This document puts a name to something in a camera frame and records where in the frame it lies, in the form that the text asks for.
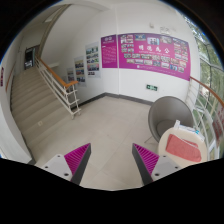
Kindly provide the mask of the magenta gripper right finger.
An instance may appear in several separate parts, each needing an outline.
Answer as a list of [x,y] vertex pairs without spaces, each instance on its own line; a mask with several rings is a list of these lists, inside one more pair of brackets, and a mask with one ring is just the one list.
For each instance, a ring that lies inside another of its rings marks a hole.
[[132,144],[132,154],[140,172],[143,185],[148,185],[180,170],[180,166],[168,156],[159,156],[136,143]]

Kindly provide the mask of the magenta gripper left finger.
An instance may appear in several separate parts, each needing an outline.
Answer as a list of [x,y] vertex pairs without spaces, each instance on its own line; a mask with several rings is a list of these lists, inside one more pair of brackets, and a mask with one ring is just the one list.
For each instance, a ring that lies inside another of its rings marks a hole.
[[56,154],[42,166],[56,176],[79,185],[91,155],[91,144],[87,143],[66,155]]

